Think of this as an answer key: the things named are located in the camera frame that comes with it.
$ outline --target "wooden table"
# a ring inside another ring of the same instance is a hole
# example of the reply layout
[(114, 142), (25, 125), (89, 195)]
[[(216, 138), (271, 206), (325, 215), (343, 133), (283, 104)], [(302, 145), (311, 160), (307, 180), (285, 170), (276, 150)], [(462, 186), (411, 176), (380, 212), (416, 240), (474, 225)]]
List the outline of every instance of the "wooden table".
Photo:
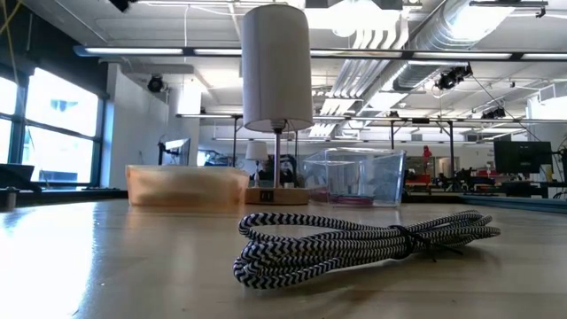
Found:
[[(564, 318), (567, 216), (477, 207), (500, 237), (329, 273), (280, 291), (232, 276), (241, 214), (321, 214), (410, 224), (473, 206), (394, 209), (248, 206), (234, 214), (130, 210), (125, 200), (0, 214), (0, 318)], [(270, 227), (303, 236), (308, 228)]]

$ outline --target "coiled cable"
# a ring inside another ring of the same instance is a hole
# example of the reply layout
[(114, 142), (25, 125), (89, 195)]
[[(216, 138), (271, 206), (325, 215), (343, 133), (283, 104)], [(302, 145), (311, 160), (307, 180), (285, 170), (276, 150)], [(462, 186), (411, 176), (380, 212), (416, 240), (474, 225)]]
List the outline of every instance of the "coiled cable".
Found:
[[(407, 227), (384, 228), (314, 215), (250, 214), (238, 224), (238, 231), (250, 242), (234, 263), (234, 276), (247, 287), (275, 289), (305, 282), (331, 270), (403, 259), (411, 253), (432, 253), (434, 249), (458, 252), (455, 248), (475, 239), (500, 235), (500, 229), (486, 226), (491, 220), (489, 215), (469, 210)], [(252, 229), (268, 225), (315, 226), (338, 231), (295, 238)]]

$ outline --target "wooden lamp base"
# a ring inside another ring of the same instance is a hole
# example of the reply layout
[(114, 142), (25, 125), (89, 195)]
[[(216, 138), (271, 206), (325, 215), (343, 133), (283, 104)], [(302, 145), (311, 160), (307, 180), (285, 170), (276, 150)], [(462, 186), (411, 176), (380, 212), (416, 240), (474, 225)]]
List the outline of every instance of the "wooden lamp base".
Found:
[(307, 205), (309, 193), (307, 189), (285, 188), (248, 188), (246, 204), (253, 205)]

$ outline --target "plastic bin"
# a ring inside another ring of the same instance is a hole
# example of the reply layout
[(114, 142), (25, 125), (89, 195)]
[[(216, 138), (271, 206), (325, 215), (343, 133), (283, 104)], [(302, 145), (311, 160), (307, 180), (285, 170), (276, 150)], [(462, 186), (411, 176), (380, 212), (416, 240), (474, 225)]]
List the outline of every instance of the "plastic bin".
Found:
[(333, 206), (398, 206), (406, 152), (330, 148), (303, 161), (311, 202)]
[(126, 167), (132, 206), (230, 209), (245, 203), (250, 177), (233, 167)]

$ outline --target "white wall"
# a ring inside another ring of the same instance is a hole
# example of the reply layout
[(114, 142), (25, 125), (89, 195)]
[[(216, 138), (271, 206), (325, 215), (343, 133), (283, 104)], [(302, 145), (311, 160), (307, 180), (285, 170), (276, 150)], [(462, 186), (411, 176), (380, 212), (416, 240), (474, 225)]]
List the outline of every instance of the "white wall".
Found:
[(197, 165), (198, 120), (175, 117), (177, 93), (170, 107), (130, 80), (116, 64), (109, 65), (107, 90), (110, 100), (105, 116), (102, 186), (125, 190), (126, 165), (157, 165), (161, 138), (191, 137), (190, 163)]
[[(566, 102), (567, 97), (549, 99), (544, 103), (540, 103), (538, 97), (532, 97), (528, 99), (526, 114), (529, 119), (565, 119), (567, 116)], [(529, 125), (528, 129), (540, 141), (550, 142), (553, 152), (558, 151), (561, 143), (565, 142), (567, 138), (567, 125), (565, 124), (532, 124)], [(530, 141), (538, 140), (531, 135), (528, 136), (528, 139)], [(562, 181), (563, 163), (561, 162), (560, 156), (555, 156), (553, 169), (553, 178), (557, 181)], [(546, 180), (543, 173), (540, 173), (539, 176), (532, 175), (532, 178), (539, 178), (540, 181)], [(558, 191), (560, 191), (560, 189), (549, 189), (549, 196), (553, 197)]]
[(175, 117), (177, 109), (183, 107), (183, 93), (180, 89), (169, 91), (169, 116), (167, 119), (167, 135), (164, 140), (171, 141), (182, 138), (190, 138), (189, 165), (197, 165), (199, 119), (184, 119)]

